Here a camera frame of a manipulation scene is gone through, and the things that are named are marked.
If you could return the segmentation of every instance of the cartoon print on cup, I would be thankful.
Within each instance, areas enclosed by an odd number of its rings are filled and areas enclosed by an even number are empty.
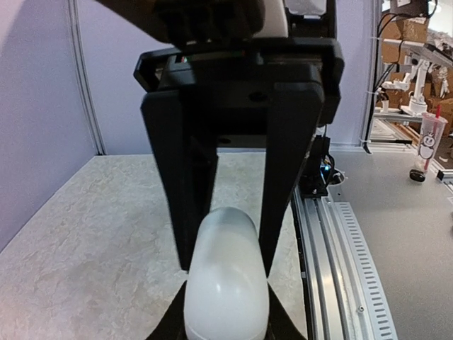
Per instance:
[[[429,131],[428,134],[423,135],[422,142],[420,144],[420,149],[418,150],[418,154],[423,159],[431,159],[434,154],[434,146],[436,145],[436,139],[434,138],[434,134]]]

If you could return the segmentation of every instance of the perforated metal strip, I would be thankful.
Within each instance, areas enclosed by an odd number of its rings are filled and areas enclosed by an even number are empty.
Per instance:
[[[398,337],[384,289],[351,205],[349,203],[336,203],[336,207],[360,276],[367,301],[366,309],[372,321],[374,338],[376,340],[397,340]]]

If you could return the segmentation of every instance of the plastic cup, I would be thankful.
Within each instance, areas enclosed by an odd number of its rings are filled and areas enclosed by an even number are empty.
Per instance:
[[[425,112],[422,114],[422,117],[420,143],[418,143],[415,164],[410,172],[411,179],[417,182],[423,182],[425,180],[431,159],[436,155],[440,139],[447,124],[445,118],[436,118],[436,115],[432,113]]]

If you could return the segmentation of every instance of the white bottle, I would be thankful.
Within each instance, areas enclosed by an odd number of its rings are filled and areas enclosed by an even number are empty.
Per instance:
[[[269,291],[258,236],[242,210],[220,208],[202,221],[185,290],[189,340],[263,340]]]

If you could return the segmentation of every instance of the marble-patterned tabletop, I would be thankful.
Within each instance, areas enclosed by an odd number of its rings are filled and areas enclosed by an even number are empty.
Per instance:
[[[259,225],[264,161],[221,154],[212,207]],[[186,275],[153,156],[95,157],[0,254],[0,339],[145,339]],[[289,210],[269,281],[306,336]]]

